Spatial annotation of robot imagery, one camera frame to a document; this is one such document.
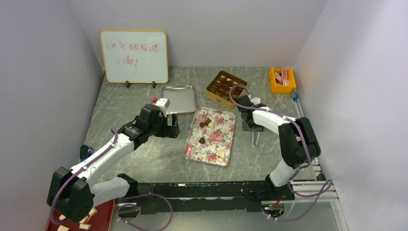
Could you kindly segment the metal tongs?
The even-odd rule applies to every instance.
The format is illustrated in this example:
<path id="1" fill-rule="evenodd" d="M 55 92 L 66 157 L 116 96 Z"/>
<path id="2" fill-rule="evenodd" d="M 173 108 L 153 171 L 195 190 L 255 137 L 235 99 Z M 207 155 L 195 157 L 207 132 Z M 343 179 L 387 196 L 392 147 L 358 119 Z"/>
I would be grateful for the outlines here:
<path id="1" fill-rule="evenodd" d="M 252 147 L 256 147 L 258 145 L 259 137 L 260 137 L 260 131 L 252 132 Z"/>

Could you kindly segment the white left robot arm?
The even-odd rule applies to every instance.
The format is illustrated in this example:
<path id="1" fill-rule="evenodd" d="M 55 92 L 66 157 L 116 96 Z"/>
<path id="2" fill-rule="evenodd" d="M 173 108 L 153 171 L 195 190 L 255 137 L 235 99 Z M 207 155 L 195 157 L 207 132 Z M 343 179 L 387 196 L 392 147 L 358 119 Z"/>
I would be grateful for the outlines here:
<path id="1" fill-rule="evenodd" d="M 140 114 L 120 129 L 112 128 L 113 138 L 86 160 L 67 169 L 58 168 L 52 175 L 47 204 L 50 221 L 80 222 L 92 208 L 112 199 L 132 202 L 139 195 L 138 182 L 126 174 L 99 183 L 100 177 L 114 164 L 131 154 L 151 136 L 175 139 L 180 134 L 177 115 L 167 123 L 170 101 L 160 98 L 144 105 Z"/>

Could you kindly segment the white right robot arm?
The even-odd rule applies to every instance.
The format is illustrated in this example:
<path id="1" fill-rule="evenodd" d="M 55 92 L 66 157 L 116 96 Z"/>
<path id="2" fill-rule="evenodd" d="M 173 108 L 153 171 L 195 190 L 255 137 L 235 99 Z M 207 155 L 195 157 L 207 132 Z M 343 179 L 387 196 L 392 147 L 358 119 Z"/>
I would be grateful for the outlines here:
<path id="1" fill-rule="evenodd" d="M 281 161 L 267 175 L 266 181 L 269 183 L 264 187 L 266 197 L 275 200 L 282 195 L 287 181 L 321 154 L 310 120 L 274 113 L 262 103 L 253 104 L 247 95 L 237 100 L 237 106 L 243 130 L 262 132 L 268 129 L 279 136 Z"/>

